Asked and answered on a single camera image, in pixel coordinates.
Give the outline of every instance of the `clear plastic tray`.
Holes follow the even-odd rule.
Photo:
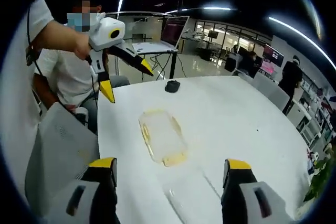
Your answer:
[[[164,110],[143,113],[140,128],[152,159],[170,167],[186,160],[187,145],[177,120]]]

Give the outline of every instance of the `floor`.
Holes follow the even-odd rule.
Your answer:
[[[151,65],[154,71],[154,76],[143,75],[142,73],[118,59],[119,75],[128,77],[131,84],[169,79],[169,73],[172,63],[172,56],[163,54],[157,56],[158,63],[164,68],[155,64],[155,55],[146,55],[145,59]],[[231,73],[224,69],[225,62],[218,59],[211,61],[202,60],[197,55],[179,54],[176,60],[174,78],[182,77],[197,77],[197,76],[226,76]],[[109,69],[111,73],[116,73],[116,64],[113,56],[109,60]]]

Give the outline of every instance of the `hand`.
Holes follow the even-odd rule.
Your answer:
[[[74,104],[65,104],[65,108],[70,111],[70,112],[74,112],[76,109],[76,105]]]
[[[78,33],[78,38],[76,39],[76,46],[74,49],[75,55],[81,59],[85,60],[90,54],[91,46],[89,45],[89,35]]]

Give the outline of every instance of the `laptop screen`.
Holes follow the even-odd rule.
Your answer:
[[[167,19],[166,25],[163,29],[161,40],[172,45],[177,46],[180,37],[182,35],[185,24],[188,21],[188,16],[186,17],[173,17]]]

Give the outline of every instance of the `laptop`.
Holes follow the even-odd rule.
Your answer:
[[[177,45],[184,31],[189,16],[168,18],[162,31],[160,42],[133,43],[134,49],[140,55],[177,52]]]

